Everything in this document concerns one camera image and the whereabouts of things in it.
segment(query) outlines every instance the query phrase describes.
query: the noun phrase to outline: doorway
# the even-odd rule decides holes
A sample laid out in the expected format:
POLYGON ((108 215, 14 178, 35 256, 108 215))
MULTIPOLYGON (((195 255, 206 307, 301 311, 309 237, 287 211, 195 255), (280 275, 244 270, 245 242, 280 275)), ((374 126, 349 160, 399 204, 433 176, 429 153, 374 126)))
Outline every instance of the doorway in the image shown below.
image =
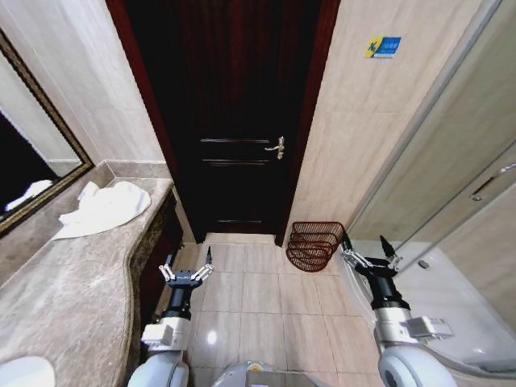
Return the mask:
POLYGON ((282 243, 339 0, 108 0, 198 242, 282 243))

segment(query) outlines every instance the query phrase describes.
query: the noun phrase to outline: mirror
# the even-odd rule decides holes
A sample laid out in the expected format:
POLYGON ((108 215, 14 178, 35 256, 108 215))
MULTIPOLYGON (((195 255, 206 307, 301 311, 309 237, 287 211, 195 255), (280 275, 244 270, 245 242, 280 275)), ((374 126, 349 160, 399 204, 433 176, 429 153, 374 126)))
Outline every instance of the mirror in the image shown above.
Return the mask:
POLYGON ((93 165, 3 31, 0 48, 2 235, 93 165))

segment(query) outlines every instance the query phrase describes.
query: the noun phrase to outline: wooden door frame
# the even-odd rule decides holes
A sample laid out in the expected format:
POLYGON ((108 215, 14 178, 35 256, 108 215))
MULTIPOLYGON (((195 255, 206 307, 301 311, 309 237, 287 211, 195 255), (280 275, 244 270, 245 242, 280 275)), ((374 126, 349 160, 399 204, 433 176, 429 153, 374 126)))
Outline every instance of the wooden door frame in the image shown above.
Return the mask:
MULTIPOLYGON (((305 93, 302 99, 301 115, 298 122, 298 136, 295 139, 294 144, 291 145, 291 150, 289 150, 290 152, 293 152, 293 155, 291 157, 291 162, 287 166, 289 177, 286 182, 285 197, 283 199, 281 213, 278 218, 278 232, 275 239, 278 246, 283 244, 285 233, 287 231, 286 229, 289 223, 289 216, 293 205, 294 195, 296 193, 296 187, 298 185, 303 156, 305 155, 306 143, 308 142, 312 119, 314 117, 315 105, 317 104, 318 93, 321 87, 321 81, 323 80, 324 69, 326 67, 331 37, 333 35, 333 29, 335 27, 339 11, 340 0, 319 1, 321 6, 319 9, 317 27, 315 29, 314 46, 312 47, 310 67, 306 78, 305 93)), ((133 34, 131 21, 127 14, 124 0, 106 0, 106 4, 109 12, 111 13, 111 18, 113 19, 116 31, 119 34, 129 65, 131 66, 131 71, 135 77, 139 92, 144 100, 149 118, 154 126, 154 132, 156 133, 156 137, 160 143, 170 174, 172 175, 172 179, 174 180, 178 193, 181 195, 181 173, 184 173, 185 171, 181 171, 177 163, 177 158, 174 155, 170 142, 171 138, 169 133, 167 133, 164 120, 157 104, 156 95, 152 90, 152 85, 144 65, 144 60, 133 34)), ((193 213, 194 203, 192 203, 187 197, 181 197, 181 203, 185 208, 186 216, 190 221, 190 226, 192 227, 195 239, 198 243, 202 242, 205 231, 199 230, 199 225, 191 222, 192 216, 188 216, 188 213, 193 213)))

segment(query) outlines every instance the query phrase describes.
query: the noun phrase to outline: shower enclosure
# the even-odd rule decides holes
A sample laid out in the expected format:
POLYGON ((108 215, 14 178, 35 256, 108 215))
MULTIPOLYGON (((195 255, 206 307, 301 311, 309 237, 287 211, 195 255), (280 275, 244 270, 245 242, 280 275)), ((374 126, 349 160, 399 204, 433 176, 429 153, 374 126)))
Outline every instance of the shower enclosure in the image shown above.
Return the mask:
POLYGON ((348 232, 366 256, 382 234, 404 257, 413 315, 456 335, 428 344, 448 367, 516 379, 516 2, 479 20, 348 232))

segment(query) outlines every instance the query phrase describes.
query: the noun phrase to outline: shower door handle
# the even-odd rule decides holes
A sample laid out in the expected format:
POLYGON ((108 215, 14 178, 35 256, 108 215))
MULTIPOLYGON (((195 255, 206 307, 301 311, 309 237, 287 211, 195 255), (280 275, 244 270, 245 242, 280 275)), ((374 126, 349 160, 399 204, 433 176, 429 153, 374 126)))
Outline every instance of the shower door handle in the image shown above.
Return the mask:
POLYGON ((489 184, 491 184, 493 181, 495 181, 498 177, 503 175, 505 172, 509 172, 511 169, 516 169, 516 163, 509 164, 503 168, 500 168, 497 170, 495 174, 493 174, 489 179, 487 179, 484 184, 482 184, 480 187, 478 187, 475 192, 473 192, 469 198, 473 200, 474 202, 479 202, 483 199, 481 196, 481 192, 487 187, 489 184))

